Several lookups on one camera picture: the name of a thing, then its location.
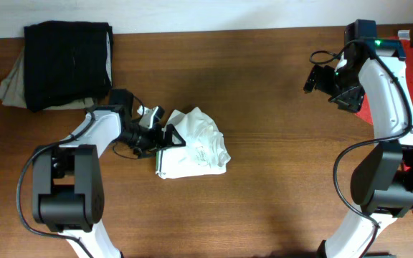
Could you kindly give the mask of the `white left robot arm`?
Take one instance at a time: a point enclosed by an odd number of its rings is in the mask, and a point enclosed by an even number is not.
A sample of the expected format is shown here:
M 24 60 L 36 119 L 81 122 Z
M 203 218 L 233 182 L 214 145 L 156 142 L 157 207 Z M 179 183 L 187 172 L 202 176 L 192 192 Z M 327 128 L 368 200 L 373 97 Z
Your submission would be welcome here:
M 100 156 L 111 143 L 127 145 L 137 159 L 186 145 L 172 124 L 160 125 L 163 108 L 143 107 L 134 119 L 134 100 L 128 90 L 111 90 L 108 104 L 88 109 L 72 134 L 37 147 L 25 168 L 32 169 L 32 216 L 48 230 L 30 232 L 64 239 L 79 257 L 122 257 L 102 220 Z

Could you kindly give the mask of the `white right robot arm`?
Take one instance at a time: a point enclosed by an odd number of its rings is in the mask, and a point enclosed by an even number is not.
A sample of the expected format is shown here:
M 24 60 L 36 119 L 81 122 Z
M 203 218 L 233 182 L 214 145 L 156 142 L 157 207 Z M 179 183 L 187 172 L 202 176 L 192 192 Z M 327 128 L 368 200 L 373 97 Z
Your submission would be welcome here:
M 318 257 L 366 257 L 380 233 L 413 210 L 413 104 L 406 81 L 406 55 L 397 39 L 381 39 L 373 20 L 359 19 L 344 31 L 336 62 L 313 63 L 305 92 L 320 90 L 339 109 L 359 112 L 369 104 L 374 138 L 370 154 L 354 169 L 348 213 L 321 242 Z

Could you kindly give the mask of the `white t-shirt with robot print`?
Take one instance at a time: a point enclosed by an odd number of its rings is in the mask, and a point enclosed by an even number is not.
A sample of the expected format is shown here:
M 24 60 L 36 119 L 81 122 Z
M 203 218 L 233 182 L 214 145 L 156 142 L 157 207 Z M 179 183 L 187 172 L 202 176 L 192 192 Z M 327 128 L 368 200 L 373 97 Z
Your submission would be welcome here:
M 224 144 L 224 135 L 199 107 L 187 114 L 174 110 L 167 123 L 175 127 L 186 145 L 157 152 L 157 176 L 175 179 L 227 172 L 231 157 Z

